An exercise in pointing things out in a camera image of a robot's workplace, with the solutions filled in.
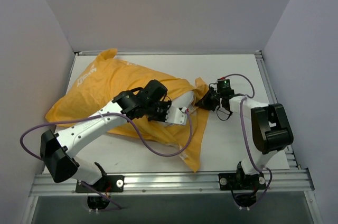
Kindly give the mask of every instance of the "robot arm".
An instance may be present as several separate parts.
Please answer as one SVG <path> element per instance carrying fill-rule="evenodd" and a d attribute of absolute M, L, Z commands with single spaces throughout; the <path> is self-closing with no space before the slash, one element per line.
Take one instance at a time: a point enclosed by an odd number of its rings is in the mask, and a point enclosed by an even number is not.
<path fill-rule="evenodd" d="M 230 113 L 240 113 L 240 103 L 243 95 L 235 94 L 231 89 L 230 80 L 217 80 L 217 89 L 210 87 L 197 106 L 213 110 L 224 107 Z M 243 116 L 251 120 L 252 139 L 256 149 L 252 150 L 255 165 L 262 169 L 278 152 L 293 142 L 293 134 L 285 110 L 281 104 L 266 104 L 247 99 L 243 103 Z M 254 169 L 249 157 L 239 164 L 244 175 L 254 175 Z"/>
<path fill-rule="evenodd" d="M 80 122 L 56 134 L 51 130 L 41 136 L 40 156 L 54 182 L 69 178 L 84 181 L 97 190 L 107 187 L 106 173 L 98 163 L 89 163 L 76 155 L 86 145 L 105 132 L 134 118 L 147 116 L 149 120 L 171 124 L 186 124 L 187 115 L 171 101 L 164 101 L 167 89 L 156 80 L 147 86 L 123 91 L 112 101 L 92 114 L 93 120 Z"/>

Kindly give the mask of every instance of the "white tabletop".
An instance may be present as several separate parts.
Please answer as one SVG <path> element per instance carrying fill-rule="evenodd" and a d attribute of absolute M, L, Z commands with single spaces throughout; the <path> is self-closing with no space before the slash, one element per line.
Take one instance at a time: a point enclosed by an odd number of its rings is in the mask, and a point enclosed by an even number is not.
<path fill-rule="evenodd" d="M 68 90 L 96 56 L 76 57 Z M 175 77 L 185 78 L 194 85 L 195 78 L 201 77 L 206 83 L 230 73 L 242 73 L 253 83 L 255 100 L 268 102 L 263 81 L 253 54 L 234 55 L 120 55 L 123 59 L 140 64 Z M 249 84 L 240 77 L 231 78 L 231 87 L 236 93 L 251 93 Z M 255 151 L 251 135 L 251 122 L 246 120 L 246 129 L 250 149 Z M 172 153 L 177 149 L 157 142 L 149 144 L 159 152 Z M 144 147 L 139 139 L 102 135 L 86 146 L 79 154 L 89 162 L 98 162 L 106 172 L 185 172 L 190 171 L 180 157 L 160 157 Z M 247 156 L 239 115 L 226 122 L 220 121 L 214 112 L 210 112 L 203 136 L 200 171 L 234 171 L 238 162 Z M 275 155 L 267 165 L 270 169 L 289 169 L 284 151 Z"/>

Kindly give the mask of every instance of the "table surface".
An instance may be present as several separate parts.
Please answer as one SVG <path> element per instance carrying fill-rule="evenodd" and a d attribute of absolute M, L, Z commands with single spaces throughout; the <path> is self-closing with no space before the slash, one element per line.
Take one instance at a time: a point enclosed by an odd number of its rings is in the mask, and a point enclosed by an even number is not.
<path fill-rule="evenodd" d="M 91 55 L 76 57 L 68 90 L 95 57 Z M 118 55 L 116 59 L 123 59 L 178 78 L 185 78 L 192 85 L 198 77 L 206 83 L 211 83 L 230 73 L 242 73 L 252 81 L 255 87 L 255 100 L 269 102 L 253 54 Z M 241 77 L 231 77 L 231 86 L 237 93 L 251 93 L 250 85 Z M 252 141 L 250 120 L 246 119 L 245 124 L 250 149 L 257 151 Z M 157 142 L 149 142 L 149 144 L 161 153 L 172 153 L 177 150 Z M 228 121 L 222 122 L 214 112 L 210 112 L 203 136 L 199 171 L 234 171 L 238 162 L 246 156 L 239 115 L 233 114 Z M 78 157 L 89 162 L 100 163 L 109 173 L 190 171 L 179 156 L 160 157 L 151 153 L 139 139 L 112 134 L 97 138 L 81 150 Z M 276 154 L 267 166 L 273 170 L 289 169 L 285 152 L 280 151 Z"/>

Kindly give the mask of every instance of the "gray wall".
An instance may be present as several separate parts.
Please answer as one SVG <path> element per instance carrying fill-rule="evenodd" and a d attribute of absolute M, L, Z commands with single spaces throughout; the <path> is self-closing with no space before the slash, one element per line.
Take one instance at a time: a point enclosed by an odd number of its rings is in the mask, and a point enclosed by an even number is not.
<path fill-rule="evenodd" d="M 338 219 L 338 0 L 290 0 L 264 58 L 325 223 Z"/>
<path fill-rule="evenodd" d="M 41 163 L 19 137 L 62 95 L 73 53 L 45 0 L 0 0 L 0 223 L 20 223 Z M 38 153 L 40 132 L 26 144 Z"/>
<path fill-rule="evenodd" d="M 74 50 L 255 51 L 289 0 L 46 0 Z"/>

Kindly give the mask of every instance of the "orange cloth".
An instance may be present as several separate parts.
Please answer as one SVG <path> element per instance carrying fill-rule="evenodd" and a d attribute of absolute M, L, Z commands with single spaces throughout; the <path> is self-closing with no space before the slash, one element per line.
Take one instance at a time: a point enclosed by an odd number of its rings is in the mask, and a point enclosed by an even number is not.
<path fill-rule="evenodd" d="M 100 53 L 87 66 L 69 92 L 48 111 L 47 121 L 55 122 L 88 117 L 105 106 L 120 92 L 136 87 L 145 87 L 153 79 L 165 85 L 168 89 L 167 95 L 172 100 L 190 90 L 194 91 L 195 100 L 199 100 L 208 91 L 208 86 L 201 78 L 195 80 L 196 86 L 194 87 L 185 79 L 178 79 L 124 60 L 114 59 L 116 53 L 116 49 Z M 189 147 L 181 156 L 194 172 L 200 167 L 200 151 L 208 115 L 209 112 L 202 109 L 197 109 L 191 114 L 194 134 Z M 164 144 L 178 144 L 183 147 L 189 137 L 189 122 L 185 126 L 170 125 L 166 127 L 158 122 L 149 122 L 146 117 L 134 119 L 134 122 L 145 139 Z M 124 124 L 109 132 L 138 137 L 130 124 Z"/>

